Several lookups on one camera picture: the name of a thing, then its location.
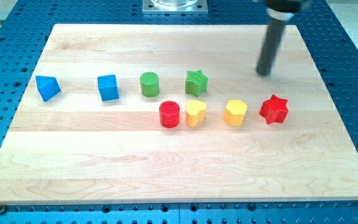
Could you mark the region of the robot arm end black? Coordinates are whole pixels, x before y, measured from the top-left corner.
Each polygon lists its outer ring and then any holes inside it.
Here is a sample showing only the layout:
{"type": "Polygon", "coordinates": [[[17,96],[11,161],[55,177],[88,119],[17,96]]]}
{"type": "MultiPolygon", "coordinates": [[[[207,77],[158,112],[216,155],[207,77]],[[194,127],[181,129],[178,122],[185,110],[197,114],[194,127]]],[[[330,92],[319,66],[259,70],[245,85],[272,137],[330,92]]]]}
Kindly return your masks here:
{"type": "Polygon", "coordinates": [[[296,13],[304,11],[311,4],[311,0],[263,0],[262,2],[270,18],[280,21],[290,20],[296,13]]]}

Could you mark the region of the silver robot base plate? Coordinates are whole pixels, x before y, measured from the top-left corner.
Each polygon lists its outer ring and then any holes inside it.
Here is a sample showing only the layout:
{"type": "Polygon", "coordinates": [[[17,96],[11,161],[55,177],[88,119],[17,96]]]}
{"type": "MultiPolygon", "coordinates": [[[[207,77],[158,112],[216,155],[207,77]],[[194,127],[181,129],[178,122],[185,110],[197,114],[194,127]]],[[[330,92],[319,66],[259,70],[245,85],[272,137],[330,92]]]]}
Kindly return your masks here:
{"type": "Polygon", "coordinates": [[[143,14],[207,14],[207,0],[143,0],[143,14]]]}

